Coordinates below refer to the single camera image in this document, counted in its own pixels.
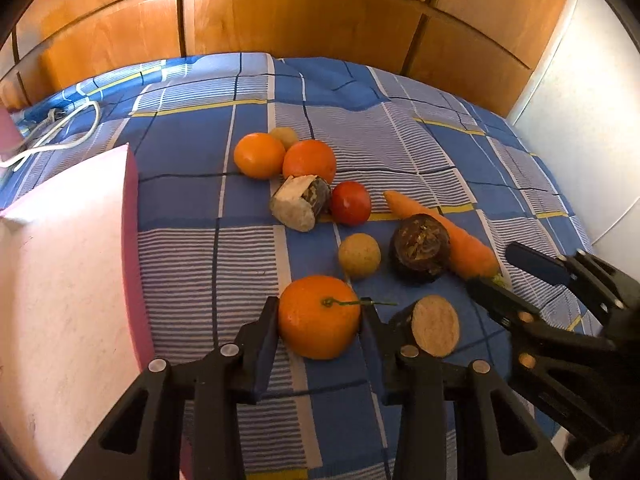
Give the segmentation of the yellow-brown round potato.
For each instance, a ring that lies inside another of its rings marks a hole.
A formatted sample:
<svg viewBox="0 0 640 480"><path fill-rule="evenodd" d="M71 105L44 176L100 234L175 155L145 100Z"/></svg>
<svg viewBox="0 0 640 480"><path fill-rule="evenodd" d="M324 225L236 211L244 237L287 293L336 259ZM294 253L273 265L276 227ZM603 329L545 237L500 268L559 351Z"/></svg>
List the yellow-brown round potato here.
<svg viewBox="0 0 640 480"><path fill-rule="evenodd" d="M381 264L381 249L370 235L356 233L346 237L338 248L338 263L352 280L368 278Z"/></svg>

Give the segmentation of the orange fruit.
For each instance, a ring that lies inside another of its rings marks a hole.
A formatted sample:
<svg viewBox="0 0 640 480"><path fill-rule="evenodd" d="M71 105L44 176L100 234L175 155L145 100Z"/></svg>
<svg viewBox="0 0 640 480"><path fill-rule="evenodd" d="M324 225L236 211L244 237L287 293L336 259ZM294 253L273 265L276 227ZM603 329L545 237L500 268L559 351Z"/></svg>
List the orange fruit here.
<svg viewBox="0 0 640 480"><path fill-rule="evenodd" d="M280 174L285 156L282 142L269 133L243 136L233 151L233 161L242 174L256 180L269 180Z"/></svg>
<svg viewBox="0 0 640 480"><path fill-rule="evenodd" d="M285 178L314 174L331 184L336 174L334 151L319 140L298 141L285 153L282 174Z"/></svg>

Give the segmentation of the wooden wardrobe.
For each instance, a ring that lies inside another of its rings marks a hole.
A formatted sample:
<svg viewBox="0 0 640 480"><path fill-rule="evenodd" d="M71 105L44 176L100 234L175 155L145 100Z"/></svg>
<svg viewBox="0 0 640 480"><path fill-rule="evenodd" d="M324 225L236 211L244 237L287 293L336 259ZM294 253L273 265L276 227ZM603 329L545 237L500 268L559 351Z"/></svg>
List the wooden wardrobe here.
<svg viewBox="0 0 640 480"><path fill-rule="evenodd" d="M157 58L267 52L367 64L500 115L566 0L27 0L1 36L1 101L20 110Z"/></svg>

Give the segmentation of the orange carrot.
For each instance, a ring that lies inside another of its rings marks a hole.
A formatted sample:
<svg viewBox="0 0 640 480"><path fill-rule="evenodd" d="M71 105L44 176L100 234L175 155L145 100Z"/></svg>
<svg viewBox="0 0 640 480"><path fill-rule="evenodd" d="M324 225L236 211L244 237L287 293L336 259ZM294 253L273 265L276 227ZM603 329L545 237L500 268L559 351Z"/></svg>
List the orange carrot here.
<svg viewBox="0 0 640 480"><path fill-rule="evenodd" d="M449 236L449 267L462 280L489 278L493 280L501 273L495 253L478 238L459 228L435 209L422 206L408 196L397 191L383 192L390 212L398 219L405 220L415 214L428 214L438 221Z"/></svg>

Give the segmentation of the blue checkered bedsheet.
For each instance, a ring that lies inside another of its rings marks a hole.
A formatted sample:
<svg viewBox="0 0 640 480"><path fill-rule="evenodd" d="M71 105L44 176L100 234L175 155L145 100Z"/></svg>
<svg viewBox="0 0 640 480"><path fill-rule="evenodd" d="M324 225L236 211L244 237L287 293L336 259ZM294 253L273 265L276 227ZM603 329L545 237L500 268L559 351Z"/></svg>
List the blue checkered bedsheet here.
<svg viewBox="0 0 640 480"><path fill-rule="evenodd" d="M76 148L40 153L1 185L1 209L70 166L128 144L139 173L142 289L155 354L204 356L257 318L267 296L307 275L343 278L337 247L357 232L383 252L360 296L411 304L437 294L456 308L461 339L448 362L509 369L508 335L445 275L411 287L387 266L397 222L383 192L437 208L498 254L502 274L555 326L595 335L601 325L564 287L503 259L512 240L549 256L591 245L549 169L506 121L452 94L368 66L328 58L230 53L170 58L94 76L28 108L24 131L49 110L100 102L101 121ZM243 176L233 150L244 136L291 127L334 151L334 184L355 181L372 200L363 226L322 219L309 233L282 226L269 201L279 181ZM239 409L251 479L390 479L400 411L375 399L359 341L329 362L279 344L265 400Z"/></svg>

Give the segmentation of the dark white cut vegetable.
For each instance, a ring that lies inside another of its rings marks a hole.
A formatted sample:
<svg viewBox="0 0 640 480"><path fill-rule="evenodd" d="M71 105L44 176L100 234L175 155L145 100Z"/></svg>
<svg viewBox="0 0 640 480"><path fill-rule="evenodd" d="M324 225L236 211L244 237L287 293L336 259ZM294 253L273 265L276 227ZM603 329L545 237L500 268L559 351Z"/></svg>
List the dark white cut vegetable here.
<svg viewBox="0 0 640 480"><path fill-rule="evenodd" d="M270 198L274 218L289 229L309 232L331 197L329 183L315 174L289 176Z"/></svg>

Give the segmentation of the small yellow fruit behind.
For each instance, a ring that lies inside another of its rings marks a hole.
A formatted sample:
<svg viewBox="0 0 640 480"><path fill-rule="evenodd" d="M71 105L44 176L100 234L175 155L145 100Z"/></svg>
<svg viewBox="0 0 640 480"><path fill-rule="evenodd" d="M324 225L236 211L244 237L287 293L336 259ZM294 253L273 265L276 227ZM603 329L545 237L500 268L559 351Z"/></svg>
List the small yellow fruit behind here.
<svg viewBox="0 0 640 480"><path fill-rule="evenodd" d="M276 127L271 129L269 134L282 143L285 151L288 151L299 141L298 134L291 127Z"/></svg>

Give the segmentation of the cut dark vegetable slice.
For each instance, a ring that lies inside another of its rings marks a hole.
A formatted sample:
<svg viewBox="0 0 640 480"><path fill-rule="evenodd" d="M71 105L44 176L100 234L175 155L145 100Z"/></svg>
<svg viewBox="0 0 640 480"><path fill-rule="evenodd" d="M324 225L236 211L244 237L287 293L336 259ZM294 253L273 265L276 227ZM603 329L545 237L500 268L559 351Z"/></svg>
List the cut dark vegetable slice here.
<svg viewBox="0 0 640 480"><path fill-rule="evenodd" d="M449 356L460 340L460 322L450 302L438 295L425 296L394 314L388 324L435 358Z"/></svg>

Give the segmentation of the pink white tray box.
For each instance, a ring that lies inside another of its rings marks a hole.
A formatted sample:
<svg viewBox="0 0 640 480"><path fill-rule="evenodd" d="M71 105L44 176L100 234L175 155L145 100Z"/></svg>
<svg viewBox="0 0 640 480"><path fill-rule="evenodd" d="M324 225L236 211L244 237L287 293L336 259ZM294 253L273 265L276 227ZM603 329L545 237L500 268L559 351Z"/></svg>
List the pink white tray box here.
<svg viewBox="0 0 640 480"><path fill-rule="evenodd" d="M126 146L70 167L1 214L1 427L57 479L154 350Z"/></svg>

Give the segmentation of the orange with green stem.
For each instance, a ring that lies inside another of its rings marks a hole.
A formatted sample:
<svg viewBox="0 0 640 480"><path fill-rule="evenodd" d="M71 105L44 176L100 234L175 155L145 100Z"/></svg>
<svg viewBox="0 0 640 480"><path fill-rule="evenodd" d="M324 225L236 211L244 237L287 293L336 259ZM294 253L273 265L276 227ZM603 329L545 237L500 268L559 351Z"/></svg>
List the orange with green stem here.
<svg viewBox="0 0 640 480"><path fill-rule="evenodd" d="M358 297L352 286L329 275L292 281L279 298L278 324L284 344L306 359L329 361L354 341L363 307L394 302Z"/></svg>

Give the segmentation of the orange fruit right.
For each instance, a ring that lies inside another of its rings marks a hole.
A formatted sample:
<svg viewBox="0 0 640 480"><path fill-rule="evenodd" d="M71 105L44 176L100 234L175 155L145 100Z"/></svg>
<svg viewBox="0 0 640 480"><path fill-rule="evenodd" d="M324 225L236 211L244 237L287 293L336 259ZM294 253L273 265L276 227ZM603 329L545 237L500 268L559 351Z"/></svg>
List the orange fruit right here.
<svg viewBox="0 0 640 480"><path fill-rule="evenodd" d="M285 153L282 174L285 178L314 174L331 184L336 174L334 151L319 140L298 141Z"/></svg>

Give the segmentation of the red tomato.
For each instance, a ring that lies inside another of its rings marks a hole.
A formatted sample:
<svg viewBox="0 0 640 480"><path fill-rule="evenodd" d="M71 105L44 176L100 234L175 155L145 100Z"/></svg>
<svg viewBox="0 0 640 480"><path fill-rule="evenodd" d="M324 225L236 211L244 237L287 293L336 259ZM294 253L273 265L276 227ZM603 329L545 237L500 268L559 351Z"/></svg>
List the red tomato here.
<svg viewBox="0 0 640 480"><path fill-rule="evenodd" d="M369 220L371 208L369 192L358 182L342 182L332 192L330 213L336 223L360 226Z"/></svg>

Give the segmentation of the orange fruit left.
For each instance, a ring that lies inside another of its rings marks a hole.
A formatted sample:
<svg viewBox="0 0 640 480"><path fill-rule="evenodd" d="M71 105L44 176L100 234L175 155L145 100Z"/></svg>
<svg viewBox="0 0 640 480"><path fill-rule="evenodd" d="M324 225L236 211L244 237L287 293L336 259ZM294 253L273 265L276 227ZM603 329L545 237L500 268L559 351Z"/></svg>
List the orange fruit left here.
<svg viewBox="0 0 640 480"><path fill-rule="evenodd" d="M233 161L242 174L256 180L269 180L280 174L285 156L282 142L269 133L243 136L233 151Z"/></svg>

